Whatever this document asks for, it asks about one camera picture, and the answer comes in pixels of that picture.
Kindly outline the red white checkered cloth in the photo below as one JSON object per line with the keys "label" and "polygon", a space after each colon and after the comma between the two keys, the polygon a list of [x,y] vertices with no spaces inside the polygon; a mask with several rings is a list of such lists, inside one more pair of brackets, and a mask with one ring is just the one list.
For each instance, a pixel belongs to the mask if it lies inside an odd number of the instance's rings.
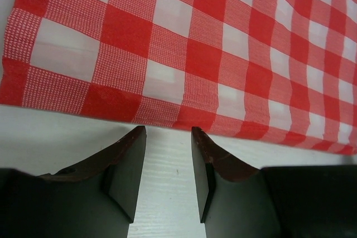
{"label": "red white checkered cloth", "polygon": [[356,153],[356,0],[15,0],[1,103]]}

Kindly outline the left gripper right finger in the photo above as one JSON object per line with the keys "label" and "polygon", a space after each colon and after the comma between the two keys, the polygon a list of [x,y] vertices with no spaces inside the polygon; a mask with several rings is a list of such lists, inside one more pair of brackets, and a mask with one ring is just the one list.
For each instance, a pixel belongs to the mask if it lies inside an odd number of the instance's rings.
{"label": "left gripper right finger", "polygon": [[259,169],[217,145],[200,127],[191,128],[191,152],[199,217],[203,224],[216,191],[216,176],[238,183],[257,174]]}

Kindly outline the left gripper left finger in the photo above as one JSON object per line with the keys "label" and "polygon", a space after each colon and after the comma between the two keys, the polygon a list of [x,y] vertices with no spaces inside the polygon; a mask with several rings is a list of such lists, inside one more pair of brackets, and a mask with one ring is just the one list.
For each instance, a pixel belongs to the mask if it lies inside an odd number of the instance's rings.
{"label": "left gripper left finger", "polygon": [[146,151],[146,127],[139,125],[120,140],[92,156],[55,174],[43,174],[47,181],[76,183],[102,175],[100,190],[104,192],[133,223],[143,161]]}

